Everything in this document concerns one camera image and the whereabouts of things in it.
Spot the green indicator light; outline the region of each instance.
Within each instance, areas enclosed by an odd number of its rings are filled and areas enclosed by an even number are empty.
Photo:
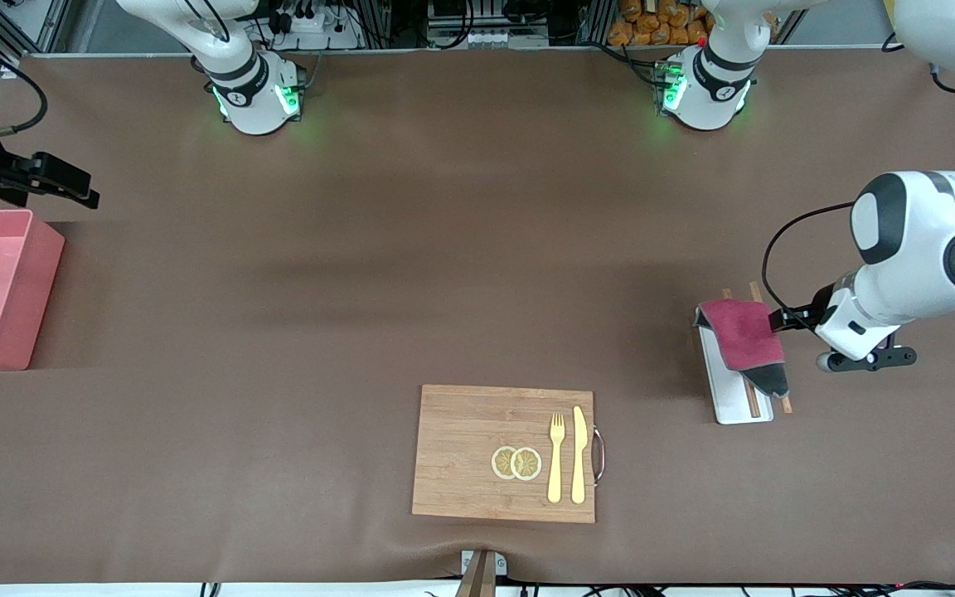
[[[735,112],[743,109],[743,106],[746,105],[746,92],[750,91],[750,82],[747,80],[747,84],[743,87],[743,90],[739,92],[739,103],[735,105]]]
[[[276,85],[275,94],[278,96],[279,103],[282,105],[282,109],[285,110],[285,113],[295,114],[297,112],[296,91],[284,90],[284,88]]]
[[[216,103],[220,105],[220,114],[223,114],[224,118],[229,118],[227,116],[227,106],[223,105],[223,97],[220,95],[220,91],[216,87],[212,87],[212,94],[216,96]]]
[[[676,83],[666,90],[666,109],[678,109],[683,92],[687,91],[687,78],[680,75]]]

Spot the wooden chopstick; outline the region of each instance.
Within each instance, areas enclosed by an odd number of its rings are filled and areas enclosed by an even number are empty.
[[[765,299],[761,296],[761,287],[758,286],[757,282],[750,283],[750,298],[754,299],[754,301],[758,303],[765,302]],[[791,413],[795,412],[795,410],[791,408],[791,396],[784,396],[780,398],[780,407],[783,408],[784,415],[791,415]]]
[[[755,283],[750,283],[751,296],[754,295],[754,284]],[[724,288],[720,291],[720,295],[724,296],[725,299],[731,299],[732,288]],[[746,388],[746,401],[750,407],[750,417],[751,419],[758,419],[758,417],[761,416],[761,407],[758,405],[758,394],[754,393],[754,385],[751,385],[751,383],[744,378],[743,387]]]

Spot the wooden cutting board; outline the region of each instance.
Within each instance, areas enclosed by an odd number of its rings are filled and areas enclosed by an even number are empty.
[[[584,503],[570,499],[573,479],[573,407],[588,427],[584,449]],[[565,419],[562,499],[547,500],[550,417]],[[418,450],[414,457],[412,514],[492,518],[500,521],[595,522],[592,472],[594,397],[591,392],[422,386]],[[501,446],[531,447],[541,454],[541,473],[531,481],[500,479],[492,454]]]

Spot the snack package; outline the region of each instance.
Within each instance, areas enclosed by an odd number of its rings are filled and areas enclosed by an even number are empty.
[[[618,8],[620,8],[621,16],[626,22],[636,22],[636,19],[643,14],[643,4],[640,3],[640,0],[621,0]]]
[[[653,46],[660,46],[662,44],[668,44],[668,42],[670,42],[670,26],[668,26],[668,23],[663,23],[658,28],[658,31],[651,34],[651,44]]]
[[[679,27],[670,27],[670,44],[685,46],[687,44],[687,31]]]
[[[668,22],[680,11],[680,5],[676,0],[658,0],[658,20]]]
[[[702,26],[701,20],[687,23],[687,42],[689,42],[689,44],[698,44],[700,39],[705,38],[705,27]]]
[[[633,38],[633,24],[629,22],[614,22],[607,34],[607,44],[610,46],[624,46]]]
[[[640,33],[653,33],[658,31],[662,23],[658,21],[658,15],[652,15],[650,12],[644,12],[636,21],[636,29]]]
[[[691,9],[686,4],[678,4],[677,12],[670,17],[670,27],[684,27],[687,24],[687,17],[691,15]]]

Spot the red towel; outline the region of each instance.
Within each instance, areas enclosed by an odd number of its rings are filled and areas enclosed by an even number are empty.
[[[719,298],[700,305],[717,336],[720,355],[732,371],[747,371],[783,362],[783,345],[768,322],[765,303]]]

